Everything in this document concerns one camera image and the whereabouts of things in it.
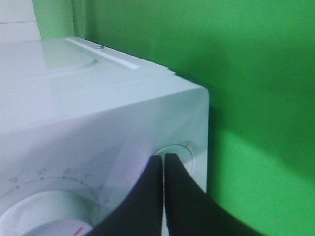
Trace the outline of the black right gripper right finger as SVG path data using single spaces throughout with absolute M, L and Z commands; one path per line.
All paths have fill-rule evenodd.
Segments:
M 261 236 L 211 199 L 193 180 L 178 155 L 164 162 L 166 219 L 171 236 Z

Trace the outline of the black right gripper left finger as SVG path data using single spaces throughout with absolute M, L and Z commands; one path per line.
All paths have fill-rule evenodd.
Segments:
M 94 236 L 160 236 L 163 219 L 163 164 L 151 156 L 121 204 L 92 230 Z

